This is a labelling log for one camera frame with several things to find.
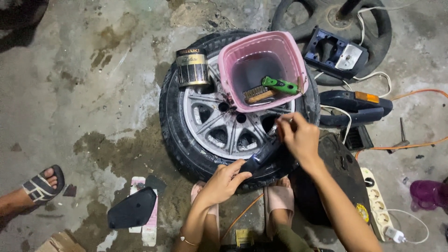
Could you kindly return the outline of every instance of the tire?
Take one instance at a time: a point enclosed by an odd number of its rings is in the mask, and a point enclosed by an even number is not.
[[[204,48],[207,51],[207,58],[210,59],[218,55],[224,46],[250,34],[253,34],[253,32],[242,30],[210,34],[194,42],[190,47]],[[221,158],[210,153],[197,143],[190,133],[182,107],[185,90],[178,88],[176,71],[177,66],[174,62],[165,76],[160,93],[159,116],[163,138],[168,153],[177,162],[178,170],[192,181],[202,180],[206,182],[219,164],[228,165],[233,163],[234,160]],[[296,100],[296,111],[304,113],[302,104],[302,98],[298,98]],[[309,121],[318,125],[320,106],[317,85],[314,80],[310,80],[306,92],[306,104]],[[283,165],[275,162],[255,172],[252,178],[240,185],[240,189],[243,191],[255,190],[289,174],[295,169],[295,166],[291,164],[293,160],[288,160],[288,165],[284,161],[282,161]]]

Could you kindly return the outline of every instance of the concrete floor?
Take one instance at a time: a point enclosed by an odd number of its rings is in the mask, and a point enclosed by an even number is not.
[[[174,51],[217,29],[265,30],[279,0],[187,2],[50,1],[31,45],[0,54],[0,194],[52,164],[63,168],[67,184],[78,186],[75,198],[58,196],[46,207],[12,220],[0,233],[0,251],[33,251],[63,229],[73,231],[88,251],[170,249],[188,213],[192,186],[169,160],[159,126],[160,87]],[[202,12],[185,14],[187,7]],[[392,45],[378,67],[392,78],[390,97],[420,88],[448,92],[447,5],[442,0],[420,1],[390,16]],[[379,78],[352,87],[374,94],[387,91]],[[447,102],[435,93],[395,102],[390,115],[367,126],[374,144],[391,146],[400,140],[399,117],[405,120],[411,143],[446,136]],[[12,149],[16,143],[20,148]],[[447,177],[446,153],[448,145],[441,143],[393,155],[366,151],[359,162],[375,174],[388,208],[410,211],[410,184]],[[156,247],[143,247],[141,235],[127,230],[114,234],[106,222],[111,205],[129,193],[131,178],[147,176],[148,169],[167,183],[159,199]],[[258,194],[234,196],[220,206],[221,232]],[[447,251],[440,230],[448,220],[443,210],[415,214],[430,229],[428,241],[384,243],[384,250]],[[425,230],[416,220],[393,216],[408,240],[424,238]],[[344,251],[332,230],[297,221],[297,232],[310,242]],[[263,226],[262,201],[236,224],[258,232]],[[225,240],[233,242],[231,235]]]

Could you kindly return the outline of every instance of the purple plastic container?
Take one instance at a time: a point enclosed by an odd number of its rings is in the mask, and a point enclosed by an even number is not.
[[[432,180],[417,180],[411,184],[412,211],[448,208],[448,184]]]

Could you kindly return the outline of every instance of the black slide sandal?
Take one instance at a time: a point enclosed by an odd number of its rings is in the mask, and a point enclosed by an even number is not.
[[[47,182],[47,178],[45,177],[44,173],[49,168],[53,168],[53,176],[56,176],[57,178],[56,189],[53,189],[53,187],[50,186],[50,184]],[[59,167],[59,165],[53,165],[49,168],[46,168],[38,175],[28,180],[22,186],[25,192],[36,205],[43,205],[47,203],[49,200],[56,197],[56,195],[58,195],[65,186],[64,173],[62,173],[62,169]]]

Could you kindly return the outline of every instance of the pink sandal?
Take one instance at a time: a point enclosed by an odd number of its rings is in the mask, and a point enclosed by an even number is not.
[[[264,218],[266,235],[272,239],[275,235],[274,228],[269,226],[269,216],[274,209],[287,209],[289,211],[288,225],[292,225],[294,216],[294,193],[290,187],[264,187]]]
[[[204,181],[198,181],[196,184],[194,184],[193,188],[191,189],[191,203],[193,204],[194,199],[196,196],[198,196],[198,190],[202,189],[205,186]],[[216,216],[216,226],[218,227],[218,239],[220,238],[220,218],[219,218],[219,205],[215,204],[211,206],[208,210],[207,214],[214,214]]]

